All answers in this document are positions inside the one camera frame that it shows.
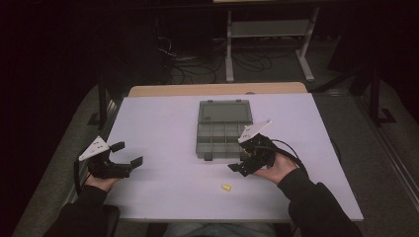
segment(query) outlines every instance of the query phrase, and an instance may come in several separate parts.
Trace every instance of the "gray plastic container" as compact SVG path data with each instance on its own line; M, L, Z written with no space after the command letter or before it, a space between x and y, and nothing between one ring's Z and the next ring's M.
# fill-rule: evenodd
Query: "gray plastic container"
M240 158L247 154L238 144L245 125L253 123L249 101L201 101L197 129L198 158Z

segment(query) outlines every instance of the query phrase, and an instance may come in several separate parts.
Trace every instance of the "white table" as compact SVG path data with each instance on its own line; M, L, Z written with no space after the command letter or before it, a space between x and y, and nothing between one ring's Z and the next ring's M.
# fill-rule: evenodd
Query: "white table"
M107 204L117 205L121 218L146 222L290 222L289 201L274 184L227 167L238 159L197 158L200 101L236 99L249 100L254 122L271 119L262 134L292 146L310 179L324 183L352 220L363 219L307 93L125 98L108 143L124 141L126 148L111 160L128 163L143 156L144 163L117 183Z

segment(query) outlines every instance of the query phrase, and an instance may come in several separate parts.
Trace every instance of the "person's left hand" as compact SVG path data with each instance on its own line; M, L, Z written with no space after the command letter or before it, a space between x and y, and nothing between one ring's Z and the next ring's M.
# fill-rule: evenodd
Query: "person's left hand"
M119 180L120 179L116 179L116 178L100 179L100 178L95 178L92 175L90 175L89 178L87 178L85 185L94 186L105 192L108 192L114 186L114 184Z

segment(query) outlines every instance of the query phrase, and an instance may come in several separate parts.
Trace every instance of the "small yellow object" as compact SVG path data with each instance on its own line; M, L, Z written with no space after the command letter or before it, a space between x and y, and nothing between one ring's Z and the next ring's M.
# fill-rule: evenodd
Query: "small yellow object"
M227 190L227 191L230 191L231 190L231 186L229 186L229 185L222 185L222 188L224 190Z

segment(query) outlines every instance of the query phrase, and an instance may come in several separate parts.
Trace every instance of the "black sleeve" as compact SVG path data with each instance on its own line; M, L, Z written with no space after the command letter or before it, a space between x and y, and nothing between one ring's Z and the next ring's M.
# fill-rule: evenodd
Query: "black sleeve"
M66 204L44 237L103 237L107 221L102 210L107 193L96 187L85 186L75 203Z
M362 236L332 193L321 183L315 185L300 169L287 174L278 188L290 199L290 217L302 236Z

